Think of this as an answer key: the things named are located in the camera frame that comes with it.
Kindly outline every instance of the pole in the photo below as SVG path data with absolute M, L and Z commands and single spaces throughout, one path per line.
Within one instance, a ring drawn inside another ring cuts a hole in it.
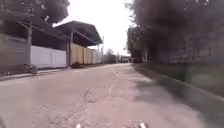
M 72 49 L 71 49 L 71 44 L 73 43 L 73 39 L 74 39 L 74 32 L 71 31 L 71 35 L 70 35 L 70 41 L 69 41 L 69 48 L 68 48 L 68 51 L 69 51 L 69 55 L 68 55 L 68 62 L 69 62 L 69 67 L 72 66 Z
M 101 56 L 102 56 L 102 63 L 104 64 L 104 36 L 102 37 L 102 49 L 101 49 Z
M 31 46 L 32 46 L 32 23 L 30 22 L 27 33 L 27 64 L 31 64 Z

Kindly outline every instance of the wall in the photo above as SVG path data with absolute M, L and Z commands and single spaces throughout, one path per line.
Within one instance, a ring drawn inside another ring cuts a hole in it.
M 27 41 L 0 33 L 0 73 L 21 70 L 27 64 Z
M 38 68 L 66 67 L 66 52 L 39 46 L 31 46 L 31 64 Z
M 72 64 L 97 64 L 99 63 L 98 54 L 96 50 L 84 48 L 77 44 L 71 44 L 71 58 Z

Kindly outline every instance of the white wall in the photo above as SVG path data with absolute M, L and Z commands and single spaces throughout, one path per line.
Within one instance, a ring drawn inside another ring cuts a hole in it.
M 66 52 L 31 46 L 31 64 L 36 65 L 38 68 L 66 67 Z

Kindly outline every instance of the utility pole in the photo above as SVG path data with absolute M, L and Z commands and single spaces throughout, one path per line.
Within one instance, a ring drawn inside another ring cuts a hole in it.
M 102 56 L 102 62 L 104 64 L 104 36 L 102 37 L 102 48 L 101 48 L 101 56 Z

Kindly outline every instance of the road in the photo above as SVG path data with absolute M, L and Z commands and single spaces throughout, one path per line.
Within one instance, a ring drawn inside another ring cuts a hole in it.
M 0 128 L 208 128 L 129 64 L 0 82 Z

